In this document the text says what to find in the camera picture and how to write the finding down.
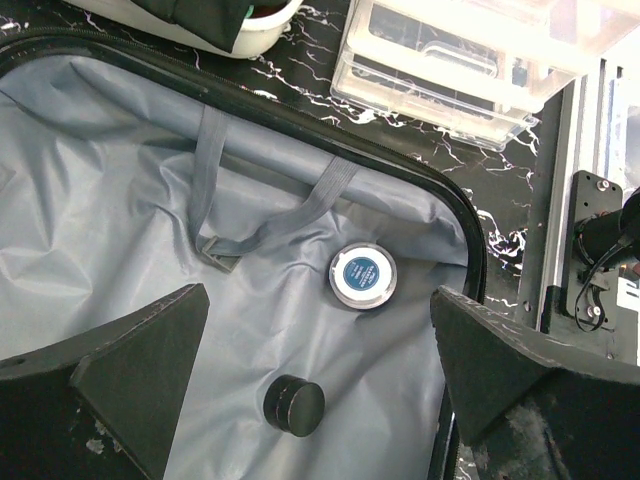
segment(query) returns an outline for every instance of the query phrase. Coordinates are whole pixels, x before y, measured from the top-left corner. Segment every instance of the black cable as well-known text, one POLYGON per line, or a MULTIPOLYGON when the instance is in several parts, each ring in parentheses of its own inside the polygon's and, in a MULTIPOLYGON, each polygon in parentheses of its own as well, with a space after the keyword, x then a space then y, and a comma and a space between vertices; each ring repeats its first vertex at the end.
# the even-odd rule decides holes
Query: black cable
POLYGON ((589 270, 589 273, 587 274, 584 280, 584 285, 582 286, 582 288, 580 289, 580 293, 578 293, 578 296, 576 297, 576 304, 573 312, 576 320, 576 325, 578 325, 578 328, 583 332, 595 332, 597 329, 599 329, 602 326, 606 318, 606 312, 604 311, 604 307, 602 307, 602 303, 600 302, 600 292, 596 289, 597 287, 595 287, 594 285, 591 285, 591 280, 593 280, 594 275, 598 273, 598 270, 600 270, 605 263, 611 260, 615 255, 620 253, 622 250, 627 248, 631 244, 631 242, 632 240, 630 238, 628 238, 626 235, 623 235, 615 245, 613 245, 602 257, 600 257, 600 260, 598 260, 593 265, 593 267, 591 267, 591 270, 589 270), (578 304, 580 303, 580 299, 582 298, 582 296, 585 294, 585 292, 589 287, 593 288, 594 300, 596 301, 596 304, 599 304, 598 306, 600 308, 600 315, 598 316, 598 321, 590 330, 584 328, 582 326, 582 323, 580 322, 580 319, 578 318, 578 304))

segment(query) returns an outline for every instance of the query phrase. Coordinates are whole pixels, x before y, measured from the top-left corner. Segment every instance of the gray fabric lining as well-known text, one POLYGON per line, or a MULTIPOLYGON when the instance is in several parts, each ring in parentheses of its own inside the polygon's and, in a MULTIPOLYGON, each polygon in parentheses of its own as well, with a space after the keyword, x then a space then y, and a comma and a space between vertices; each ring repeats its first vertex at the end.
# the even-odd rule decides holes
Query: gray fabric lining
POLYGON ((204 237, 200 235, 200 230, 215 203, 227 125, 226 115, 209 106, 205 107, 196 145, 194 185, 189 205, 191 240, 205 260, 223 271, 233 270, 240 256, 253 252, 265 242, 294 233, 318 220, 340 198, 358 170, 356 164, 334 157, 300 207, 268 218, 243 240, 204 237))
POLYGON ((0 359, 202 282, 211 309, 167 479, 424 480, 444 388, 429 298, 466 276, 455 216, 420 188, 358 168, 330 211, 224 274, 190 233, 250 237, 300 208, 333 156, 220 114, 220 141, 198 144, 220 158, 213 195, 194 174, 203 112, 82 57, 0 79, 0 359), (370 312, 340 304, 327 282, 335 253, 361 241, 398 265, 396 293, 370 312), (325 391, 326 417, 306 439, 262 416, 282 374, 325 391))

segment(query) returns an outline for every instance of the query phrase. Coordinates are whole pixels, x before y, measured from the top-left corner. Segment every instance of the black mount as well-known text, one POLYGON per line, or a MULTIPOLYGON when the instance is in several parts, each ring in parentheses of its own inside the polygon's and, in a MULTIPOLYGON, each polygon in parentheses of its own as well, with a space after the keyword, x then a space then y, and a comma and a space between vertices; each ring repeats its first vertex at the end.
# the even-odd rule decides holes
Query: black mount
POLYGON ((431 298, 431 314, 460 437, 481 479, 640 478, 638 367, 447 287, 431 298))
POLYGON ((208 307, 189 285, 0 362, 0 477, 161 479, 208 307))
MULTIPOLYGON (((603 213, 615 212, 622 207, 622 188, 613 185, 605 178, 593 173, 580 171, 573 176, 569 214, 567 219, 567 237, 562 288, 564 289, 563 313, 574 317, 575 303, 584 285, 584 277, 590 269, 585 254, 580 248, 580 226, 591 218, 603 213)), ((606 313, 602 328, 613 331, 616 327, 618 310, 618 268, 599 272, 591 281, 599 291, 601 307, 606 313)), ((593 313, 596 302, 592 288, 587 290, 578 303, 578 320, 586 327, 596 324, 597 315, 593 313)))

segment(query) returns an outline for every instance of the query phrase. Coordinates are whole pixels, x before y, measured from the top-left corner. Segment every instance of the strap buckle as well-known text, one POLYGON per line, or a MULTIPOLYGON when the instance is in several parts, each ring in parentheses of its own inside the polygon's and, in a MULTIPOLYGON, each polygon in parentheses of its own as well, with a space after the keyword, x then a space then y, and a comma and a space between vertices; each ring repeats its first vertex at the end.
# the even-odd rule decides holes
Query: strap buckle
POLYGON ((242 257, 232 257, 228 255, 217 255, 209 253, 218 241, 218 237, 212 237, 202 248, 200 252, 207 262, 224 273, 231 273, 236 268, 242 257))

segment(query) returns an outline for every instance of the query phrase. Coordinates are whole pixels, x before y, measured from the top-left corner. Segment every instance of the black marble countertop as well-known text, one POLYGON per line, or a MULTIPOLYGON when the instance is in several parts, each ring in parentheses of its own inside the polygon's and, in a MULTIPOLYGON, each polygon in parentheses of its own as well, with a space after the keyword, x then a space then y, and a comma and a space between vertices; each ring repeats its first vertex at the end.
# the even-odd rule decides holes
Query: black marble countertop
MULTIPOLYGON (((471 198, 482 220, 489 253, 487 305, 512 315, 526 246, 540 126, 494 153, 449 140, 433 125, 397 114, 379 115, 330 94, 348 0, 306 0, 278 44, 254 60, 230 60, 115 24, 61 0, 0 0, 0 32, 65 27, 109 33, 162 50, 243 88, 404 153, 448 175, 471 198)), ((458 478, 475 478, 463 454, 458 478)))

